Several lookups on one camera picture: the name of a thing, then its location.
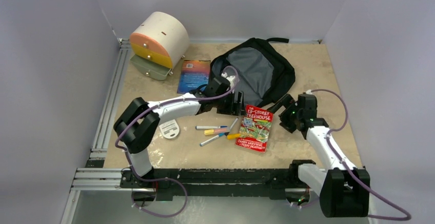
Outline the black student backpack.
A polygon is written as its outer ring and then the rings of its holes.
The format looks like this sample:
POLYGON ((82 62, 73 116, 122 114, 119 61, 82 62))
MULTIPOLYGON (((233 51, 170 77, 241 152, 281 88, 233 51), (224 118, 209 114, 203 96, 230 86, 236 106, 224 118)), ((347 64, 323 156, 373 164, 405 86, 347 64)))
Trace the black student backpack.
POLYGON ((295 83, 295 69, 271 42, 288 43, 289 39, 250 38, 216 57, 210 64, 209 79, 233 66, 239 74, 235 92, 244 93, 245 104, 262 108, 277 102, 295 83))

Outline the red colourful booklet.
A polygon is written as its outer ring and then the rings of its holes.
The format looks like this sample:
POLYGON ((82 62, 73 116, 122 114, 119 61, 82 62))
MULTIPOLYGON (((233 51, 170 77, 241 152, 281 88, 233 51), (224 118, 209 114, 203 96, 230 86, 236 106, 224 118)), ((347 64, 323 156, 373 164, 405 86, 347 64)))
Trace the red colourful booklet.
POLYGON ((274 114, 262 108, 247 105, 246 115, 243 117, 239 129, 240 136, 235 145, 252 151, 264 153, 274 114))

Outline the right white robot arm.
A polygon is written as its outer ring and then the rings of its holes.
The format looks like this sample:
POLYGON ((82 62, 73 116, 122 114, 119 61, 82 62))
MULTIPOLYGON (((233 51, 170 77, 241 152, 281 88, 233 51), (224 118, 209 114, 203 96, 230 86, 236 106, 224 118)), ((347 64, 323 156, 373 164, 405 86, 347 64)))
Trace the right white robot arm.
POLYGON ((317 98, 308 93, 294 99, 285 94, 268 108, 275 113, 279 108, 280 126, 290 133, 300 131, 311 144, 324 170, 310 160, 294 160, 288 172, 289 182, 296 187, 305 183, 319 197, 325 217, 366 217, 369 210, 370 176, 348 160, 332 137, 324 118, 317 116, 317 98))

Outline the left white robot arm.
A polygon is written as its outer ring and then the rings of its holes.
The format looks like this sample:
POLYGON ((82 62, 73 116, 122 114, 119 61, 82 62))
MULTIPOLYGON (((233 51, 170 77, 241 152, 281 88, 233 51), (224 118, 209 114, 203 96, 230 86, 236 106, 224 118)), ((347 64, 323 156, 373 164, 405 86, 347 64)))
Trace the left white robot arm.
POLYGON ((159 125, 217 108, 234 91, 238 81, 236 75, 221 75, 214 77, 204 90, 195 89, 163 101, 146 102, 139 97, 130 103, 113 129, 117 134, 115 146, 125 153, 133 181, 139 187, 148 187, 153 181, 148 147, 159 125))

